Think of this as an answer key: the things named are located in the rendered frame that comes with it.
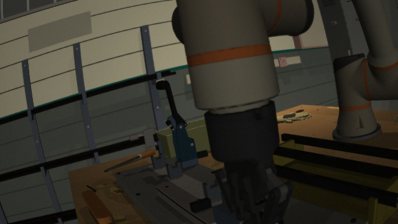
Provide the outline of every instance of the orange stripe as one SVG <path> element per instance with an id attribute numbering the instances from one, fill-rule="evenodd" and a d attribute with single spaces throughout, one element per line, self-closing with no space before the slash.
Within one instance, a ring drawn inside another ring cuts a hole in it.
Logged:
<path id="1" fill-rule="evenodd" d="M 343 111 L 356 111 L 366 109 L 370 106 L 372 106 L 372 103 L 368 103 L 362 106 L 339 106 L 338 108 Z"/>
<path id="2" fill-rule="evenodd" d="M 363 82 L 365 83 L 365 91 L 366 91 L 366 96 L 368 96 L 368 100 L 371 101 L 371 94 L 369 92 L 369 87 L 368 87 L 368 75 L 366 74 L 366 64 L 367 64 L 368 60 L 365 59 L 363 61 Z"/>
<path id="3" fill-rule="evenodd" d="M 274 25 L 272 25 L 272 27 L 269 29 L 268 34 L 276 28 L 276 26 L 280 21 L 281 15 L 282 15 L 282 1 L 278 0 L 278 13 L 276 14 L 276 20 L 274 22 Z"/>
<path id="4" fill-rule="evenodd" d="M 390 66 L 388 66 L 388 67 L 384 67 L 384 68 L 375 67 L 375 66 L 373 66 L 373 65 L 371 65 L 371 64 L 369 64 L 369 67 L 370 67 L 371 69 L 373 69 L 373 70 L 382 71 L 382 72 L 383 72 L 383 71 L 391 70 L 391 69 L 395 68 L 397 65 L 398 65 L 398 62 L 396 62 L 395 64 L 390 65 Z"/>
<path id="5" fill-rule="evenodd" d="M 187 57 L 188 66 L 204 65 L 208 63 L 222 62 L 239 58 L 254 57 L 272 54 L 270 44 L 250 45 L 234 47 L 230 49 L 215 50 Z"/>

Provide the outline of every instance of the metal post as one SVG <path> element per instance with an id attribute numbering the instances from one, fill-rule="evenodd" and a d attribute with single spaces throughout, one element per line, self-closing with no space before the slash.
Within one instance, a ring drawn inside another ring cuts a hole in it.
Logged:
<path id="1" fill-rule="evenodd" d="M 1 224 L 8 224 L 6 215 L 4 214 L 4 210 L 2 209 L 1 202 L 0 202 L 0 222 Z"/>
<path id="2" fill-rule="evenodd" d="M 4 19 L 4 7 L 3 7 L 3 0 L 0 0 L 0 8 L 1 8 L 1 12 L 0 12 L 0 16 L 1 19 Z"/>
<path id="3" fill-rule="evenodd" d="M 83 78 L 83 65 L 81 64 L 81 49 L 80 43 L 73 44 L 73 55 L 75 57 L 75 71 L 77 80 L 77 89 L 79 94 L 82 96 L 80 100 L 81 115 L 83 115 L 83 123 L 85 125 L 86 137 L 88 141 L 88 147 L 90 150 L 96 149 L 93 127 L 91 126 L 90 114 L 88 112 L 87 96 L 85 88 L 85 80 Z M 94 153 L 93 164 L 99 164 L 100 157 L 98 152 Z"/>
<path id="4" fill-rule="evenodd" d="M 144 50 L 144 60 L 145 60 L 145 68 L 147 71 L 147 75 L 152 75 L 155 73 L 155 63 L 154 57 L 152 54 L 152 45 L 150 44 L 150 35 L 149 35 L 149 26 L 141 27 L 141 39 L 142 39 L 142 48 Z M 161 73 L 156 73 L 157 80 L 162 79 Z M 165 129 L 165 123 L 163 119 L 162 105 L 160 104 L 159 91 L 156 89 L 156 80 L 148 81 L 149 85 L 149 93 L 150 99 L 152 102 L 152 110 L 155 116 L 156 128 L 157 130 Z M 157 145 L 159 147 L 159 155 L 163 154 L 162 145 L 160 140 L 157 141 Z"/>
<path id="5" fill-rule="evenodd" d="M 33 96 L 32 96 L 32 87 L 30 85 L 30 75 L 29 75 L 29 63 L 28 60 L 22 61 L 22 73 L 24 76 L 24 85 L 25 85 L 25 96 L 26 96 L 26 103 L 27 103 L 27 114 L 30 121 L 30 126 L 33 132 L 33 139 L 34 144 L 36 147 L 37 157 L 39 158 L 40 163 L 45 162 L 45 156 L 43 153 L 42 142 L 40 140 L 39 129 L 37 127 L 36 115 L 32 114 L 32 110 L 34 109 L 33 104 Z M 40 167 L 42 171 L 42 175 L 44 177 L 45 184 L 47 186 L 47 190 L 50 194 L 50 198 L 52 201 L 52 205 L 55 209 L 55 212 L 61 212 L 61 207 L 58 202 L 57 194 L 55 193 L 54 186 L 52 185 L 51 176 L 49 170 L 45 170 L 44 167 Z M 63 224 L 61 219 L 58 218 L 59 224 Z"/>

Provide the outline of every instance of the gray robot arm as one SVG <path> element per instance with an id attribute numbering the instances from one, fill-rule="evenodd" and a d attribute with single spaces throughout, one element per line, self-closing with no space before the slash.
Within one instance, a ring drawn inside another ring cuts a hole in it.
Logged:
<path id="1" fill-rule="evenodd" d="M 185 46 L 195 106 L 205 113 L 223 200 L 238 220 L 282 223 L 292 193 L 276 177 L 279 84 L 269 37 L 312 25 L 311 0 L 177 0 L 175 35 Z"/>

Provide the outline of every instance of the paneled wall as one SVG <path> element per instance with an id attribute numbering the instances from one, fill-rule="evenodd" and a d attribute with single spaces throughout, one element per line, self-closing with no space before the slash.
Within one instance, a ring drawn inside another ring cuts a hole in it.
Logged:
<path id="1" fill-rule="evenodd" d="M 186 65 L 184 47 L 170 22 L 175 7 L 174 0 L 78 0 L 0 23 L 0 118 L 27 109 L 21 67 L 25 59 L 29 59 L 35 106 L 77 94 L 72 49 L 77 42 L 81 43 L 86 91 L 146 73 L 140 26 L 149 25 L 156 71 Z M 30 30 L 87 12 L 88 34 L 32 50 Z M 277 111 L 300 104 L 338 106 L 327 48 L 295 50 L 289 36 L 272 37 L 271 48 L 275 59 L 300 59 L 300 63 L 277 68 L 280 94 L 273 99 Z M 188 69 L 176 72 L 165 79 L 171 84 L 178 112 L 187 122 L 202 119 L 205 111 L 195 108 L 191 86 L 184 83 Z M 160 91 L 160 98 L 166 120 L 171 111 L 165 91 Z M 88 107 L 97 147 L 156 127 L 147 83 L 88 98 Z M 79 102 L 39 113 L 37 123 L 47 161 L 88 150 Z M 0 174 L 39 163 L 27 118 L 0 126 L 0 136 Z M 143 146 L 134 147 L 100 160 L 143 150 Z M 74 208 L 68 171 L 92 164 L 86 160 L 50 170 L 62 210 Z M 0 182 L 0 202 L 9 222 L 55 212 L 40 173 Z"/>

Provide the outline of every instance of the wooden table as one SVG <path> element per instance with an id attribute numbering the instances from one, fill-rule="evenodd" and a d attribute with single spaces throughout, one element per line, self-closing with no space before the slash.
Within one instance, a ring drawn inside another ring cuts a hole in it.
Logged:
<path id="1" fill-rule="evenodd" d="M 277 116 L 298 110 L 304 110 L 304 112 L 310 113 L 312 117 L 303 121 L 278 124 L 279 134 L 288 133 L 333 140 L 331 132 L 336 128 L 338 108 L 300 105 L 285 111 L 281 111 L 277 113 Z M 381 125 L 382 133 L 374 138 L 365 141 L 358 141 L 355 143 L 368 146 L 398 149 L 398 119 L 393 119 L 398 112 L 374 110 L 374 114 L 376 116 L 377 122 Z M 389 159 L 380 159 L 359 154 L 333 151 L 330 149 L 321 149 L 312 146 L 305 146 L 305 151 L 398 168 L 398 161 Z M 86 185 L 89 185 L 97 190 L 97 196 L 113 214 L 116 223 L 117 221 L 134 224 L 151 223 L 151 221 L 149 221 L 149 219 L 139 210 L 139 208 L 127 196 L 127 194 L 123 192 L 122 188 L 118 185 L 114 177 L 115 172 L 150 164 L 150 158 L 145 158 L 140 161 L 130 163 L 124 167 L 104 173 L 105 169 L 115 166 L 116 164 L 135 156 L 137 156 L 137 154 L 69 172 L 72 196 L 75 203 L 79 224 L 95 224 L 94 218 L 92 218 L 90 215 L 90 211 L 81 197 L 81 193 L 83 191 L 89 190 Z M 199 163 L 214 170 L 224 167 L 221 162 L 215 161 L 213 159 L 211 153 L 209 153 L 208 157 L 199 159 Z M 385 224 L 398 224 L 398 212 L 395 212 L 385 222 Z"/>

